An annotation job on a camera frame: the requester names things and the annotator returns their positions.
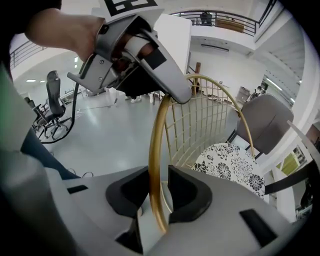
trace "black rubber pad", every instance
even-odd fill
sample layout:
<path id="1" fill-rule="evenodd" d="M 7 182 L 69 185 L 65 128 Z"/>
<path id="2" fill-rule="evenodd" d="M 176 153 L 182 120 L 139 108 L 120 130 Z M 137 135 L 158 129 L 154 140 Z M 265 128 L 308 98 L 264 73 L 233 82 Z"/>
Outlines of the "black rubber pad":
<path id="1" fill-rule="evenodd" d="M 270 229 L 254 209 L 240 211 L 239 213 L 261 247 L 266 246 L 277 238 L 277 235 Z"/>

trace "black and white floral cushion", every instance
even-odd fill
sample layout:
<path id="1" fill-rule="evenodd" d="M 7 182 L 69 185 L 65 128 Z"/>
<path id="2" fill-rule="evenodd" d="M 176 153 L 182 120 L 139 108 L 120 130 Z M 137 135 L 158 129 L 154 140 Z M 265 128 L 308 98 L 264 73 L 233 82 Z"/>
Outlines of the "black and white floral cushion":
<path id="1" fill-rule="evenodd" d="M 246 150 L 229 143 L 206 148 L 195 161 L 193 170 L 241 184 L 263 198 L 265 180 L 259 165 Z"/>

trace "gray chair backrest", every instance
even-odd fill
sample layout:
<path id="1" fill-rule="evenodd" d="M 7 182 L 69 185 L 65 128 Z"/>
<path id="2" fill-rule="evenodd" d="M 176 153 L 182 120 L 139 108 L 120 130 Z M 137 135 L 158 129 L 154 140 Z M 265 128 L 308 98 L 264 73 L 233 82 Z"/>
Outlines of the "gray chair backrest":
<path id="1" fill-rule="evenodd" d="M 243 105 L 242 113 L 249 126 L 253 146 L 269 154 L 290 128 L 293 121 L 291 109 L 270 94 L 256 97 Z M 249 142 L 244 122 L 240 119 L 235 129 L 237 135 Z"/>
<path id="2" fill-rule="evenodd" d="M 46 83 L 46 91 L 48 93 L 48 101 L 51 112 L 54 115 L 63 115 L 65 109 L 60 105 L 60 79 L 51 80 Z"/>

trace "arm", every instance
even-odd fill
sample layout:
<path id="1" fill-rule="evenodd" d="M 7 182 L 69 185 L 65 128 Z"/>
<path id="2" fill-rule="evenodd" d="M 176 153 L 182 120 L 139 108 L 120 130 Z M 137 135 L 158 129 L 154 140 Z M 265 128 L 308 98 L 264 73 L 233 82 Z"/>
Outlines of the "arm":
<path id="1" fill-rule="evenodd" d="M 103 21 L 100 17 L 69 15 L 49 8 L 31 18 L 25 35 L 37 45 L 76 52 L 85 61 L 93 53 L 96 35 Z"/>

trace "balcony railing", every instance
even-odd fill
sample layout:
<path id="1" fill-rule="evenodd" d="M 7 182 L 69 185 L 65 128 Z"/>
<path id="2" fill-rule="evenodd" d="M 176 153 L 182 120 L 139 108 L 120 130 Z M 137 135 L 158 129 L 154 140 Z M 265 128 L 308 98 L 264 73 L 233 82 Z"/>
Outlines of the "balcony railing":
<path id="1" fill-rule="evenodd" d="M 39 46 L 31 41 L 25 42 L 10 54 L 10 69 L 15 68 L 21 62 L 44 49 L 46 47 Z"/>
<path id="2" fill-rule="evenodd" d="M 254 36 L 259 22 L 242 15 L 217 10 L 191 10 L 176 15 L 192 21 L 193 26 L 217 27 Z"/>

